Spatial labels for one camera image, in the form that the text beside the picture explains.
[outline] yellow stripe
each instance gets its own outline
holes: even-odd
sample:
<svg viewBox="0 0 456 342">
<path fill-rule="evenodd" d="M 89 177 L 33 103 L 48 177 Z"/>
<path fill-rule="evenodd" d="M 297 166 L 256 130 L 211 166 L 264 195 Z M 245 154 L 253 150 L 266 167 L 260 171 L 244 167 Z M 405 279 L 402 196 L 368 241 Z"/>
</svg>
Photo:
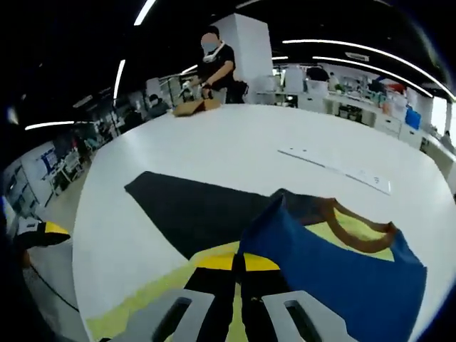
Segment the yellow stripe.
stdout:
<svg viewBox="0 0 456 342">
<path fill-rule="evenodd" d="M 196 266 L 205 269 L 225 269 L 230 271 L 233 266 L 233 258 L 233 252 L 212 255 L 197 262 Z"/>
<path fill-rule="evenodd" d="M 274 262 L 262 256 L 244 253 L 246 271 L 273 271 L 280 269 Z"/>
<path fill-rule="evenodd" d="M 46 227 L 44 228 L 44 232 L 45 233 L 58 233 L 58 234 L 65 234 L 65 235 L 70 234 L 64 228 L 58 226 L 57 224 L 55 224 L 53 222 L 46 222 Z"/>
</svg>

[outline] window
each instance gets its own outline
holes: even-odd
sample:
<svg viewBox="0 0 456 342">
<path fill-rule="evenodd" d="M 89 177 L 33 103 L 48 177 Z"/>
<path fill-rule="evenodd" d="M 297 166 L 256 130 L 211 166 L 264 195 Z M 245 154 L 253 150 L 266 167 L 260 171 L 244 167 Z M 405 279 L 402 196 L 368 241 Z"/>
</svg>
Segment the window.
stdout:
<svg viewBox="0 0 456 342">
<path fill-rule="evenodd" d="M 432 101 L 432 115 L 430 123 L 437 128 L 437 132 L 443 135 L 447 122 L 447 101 L 444 98 L 435 97 Z"/>
</svg>

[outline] floor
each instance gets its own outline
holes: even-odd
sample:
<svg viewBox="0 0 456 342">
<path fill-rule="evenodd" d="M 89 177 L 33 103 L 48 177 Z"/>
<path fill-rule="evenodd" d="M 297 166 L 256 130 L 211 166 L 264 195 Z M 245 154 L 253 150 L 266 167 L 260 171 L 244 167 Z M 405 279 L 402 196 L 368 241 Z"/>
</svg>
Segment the floor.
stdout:
<svg viewBox="0 0 456 342">
<path fill-rule="evenodd" d="M 88 175 L 85 165 L 81 176 L 69 184 L 59 196 L 53 196 L 41 215 L 73 234 L 81 192 Z M 77 307 L 72 271 L 73 242 L 70 240 L 45 249 L 33 248 L 29 254 L 40 276 L 68 303 Z M 24 271 L 28 287 L 49 326 L 68 341 L 88 342 L 86 331 L 77 311 L 58 298 L 30 269 Z"/>
<path fill-rule="evenodd" d="M 59 196 L 53 196 L 46 206 L 46 220 L 52 221 L 62 228 L 68 230 L 70 234 L 74 230 L 76 211 L 78 210 L 79 198 L 87 178 L 88 167 L 83 174 L 72 182 Z"/>
</svg>

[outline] cardboard box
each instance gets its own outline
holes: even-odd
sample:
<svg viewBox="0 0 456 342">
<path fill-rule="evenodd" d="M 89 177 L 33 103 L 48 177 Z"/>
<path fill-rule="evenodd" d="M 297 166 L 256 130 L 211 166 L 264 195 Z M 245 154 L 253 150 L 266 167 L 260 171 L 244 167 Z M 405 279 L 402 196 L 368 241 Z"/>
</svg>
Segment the cardboard box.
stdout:
<svg viewBox="0 0 456 342">
<path fill-rule="evenodd" d="M 215 99 L 200 99 L 196 101 L 184 102 L 176 107 L 173 114 L 176 117 L 191 116 L 199 112 L 218 108 L 220 105 L 220 101 Z"/>
</svg>

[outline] white drawer unit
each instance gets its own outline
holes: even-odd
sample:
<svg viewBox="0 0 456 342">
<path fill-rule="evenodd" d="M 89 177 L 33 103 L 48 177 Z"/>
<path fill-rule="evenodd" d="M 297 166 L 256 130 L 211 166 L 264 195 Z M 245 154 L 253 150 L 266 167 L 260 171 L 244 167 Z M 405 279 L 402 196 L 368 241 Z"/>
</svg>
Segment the white drawer unit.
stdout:
<svg viewBox="0 0 456 342">
<path fill-rule="evenodd" d="M 311 112 L 326 113 L 325 102 L 321 96 L 298 95 L 298 108 L 310 110 Z"/>
<path fill-rule="evenodd" d="M 388 129 L 386 126 L 376 126 L 375 129 L 379 132 L 384 132 L 393 138 L 399 138 L 399 133 L 395 132 L 394 130 Z"/>
<path fill-rule="evenodd" d="M 423 136 L 420 131 L 415 128 L 411 128 L 407 124 L 403 124 L 400 129 L 399 140 L 419 150 L 421 142 L 423 141 Z"/>
<path fill-rule="evenodd" d="M 387 129 L 399 135 L 401 125 L 402 123 L 398 119 L 393 118 L 392 116 L 377 114 L 377 117 L 375 118 L 374 128 L 376 130 L 381 130 L 382 132 L 384 131 L 384 129 Z"/>
</svg>

